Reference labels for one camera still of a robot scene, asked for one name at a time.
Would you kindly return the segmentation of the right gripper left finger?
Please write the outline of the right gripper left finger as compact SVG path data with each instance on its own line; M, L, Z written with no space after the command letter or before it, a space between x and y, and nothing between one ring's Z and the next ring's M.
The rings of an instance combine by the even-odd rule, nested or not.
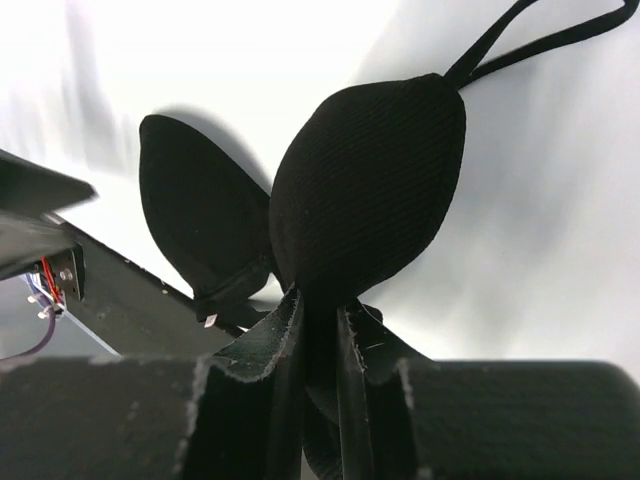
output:
M296 479L303 301L195 358L23 357L1 367L5 479Z

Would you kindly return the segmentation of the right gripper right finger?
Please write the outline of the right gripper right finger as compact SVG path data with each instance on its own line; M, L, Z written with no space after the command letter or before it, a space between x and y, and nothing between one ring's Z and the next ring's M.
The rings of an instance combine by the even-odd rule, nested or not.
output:
M639 389L599 361L435 361L337 313L348 479L635 479Z

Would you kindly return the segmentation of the black bra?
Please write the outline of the black bra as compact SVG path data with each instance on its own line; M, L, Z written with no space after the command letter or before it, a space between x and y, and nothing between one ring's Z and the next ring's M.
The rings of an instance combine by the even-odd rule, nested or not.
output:
M248 299L269 276L278 280L283 298L295 290L303 301L301 463L317 477L348 479L337 395L337 313L356 308L386 327L360 296L415 260L443 223L463 157L461 90L519 61L608 32L637 7L626 1L488 59L525 10L519 1L445 74L336 92L294 138L270 191L196 128L160 114L142 120L144 216L158 248L191 286L197 317L250 317Z

